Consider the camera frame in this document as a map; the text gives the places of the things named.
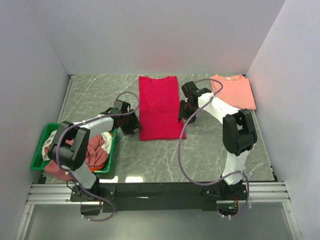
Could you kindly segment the magenta red t shirt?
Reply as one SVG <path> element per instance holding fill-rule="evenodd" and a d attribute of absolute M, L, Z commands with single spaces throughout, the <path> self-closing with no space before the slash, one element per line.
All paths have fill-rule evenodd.
<path fill-rule="evenodd" d="M 176 76 L 151 78 L 140 76 L 139 131 L 140 141 L 177 140 L 183 122 L 178 122 L 180 110 L 179 83 Z"/>

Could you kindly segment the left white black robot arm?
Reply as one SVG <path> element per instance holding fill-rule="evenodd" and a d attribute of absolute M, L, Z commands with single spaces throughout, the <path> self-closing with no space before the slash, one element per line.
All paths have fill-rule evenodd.
<path fill-rule="evenodd" d="M 94 201 L 100 195 L 99 179 L 85 161 L 89 140 L 118 128 L 124 135 L 131 135 L 140 129 L 141 125 L 131 105 L 117 99 L 113 107 L 94 118 L 78 123 L 60 123 L 50 144 L 48 157 L 55 161 L 63 172 L 70 175 L 88 201 Z"/>

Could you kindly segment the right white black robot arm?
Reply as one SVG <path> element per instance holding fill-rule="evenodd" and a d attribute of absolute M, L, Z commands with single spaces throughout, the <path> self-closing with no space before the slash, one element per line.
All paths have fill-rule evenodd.
<path fill-rule="evenodd" d="M 198 88 L 194 81 L 185 83 L 181 89 L 185 100 L 180 101 L 178 122 L 185 120 L 180 136 L 183 137 L 188 124 L 196 120 L 200 111 L 205 111 L 222 124 L 222 142 L 227 151 L 224 171 L 221 177 L 213 182 L 200 183 L 192 180 L 186 172 L 182 174 L 191 183 L 198 186 L 213 186 L 222 199 L 230 200 L 240 194 L 249 194 L 249 185 L 244 173 L 247 157 L 258 140 L 257 131 L 251 112 L 248 109 L 238 109 L 217 97 L 223 89 L 215 92 L 208 88 Z"/>

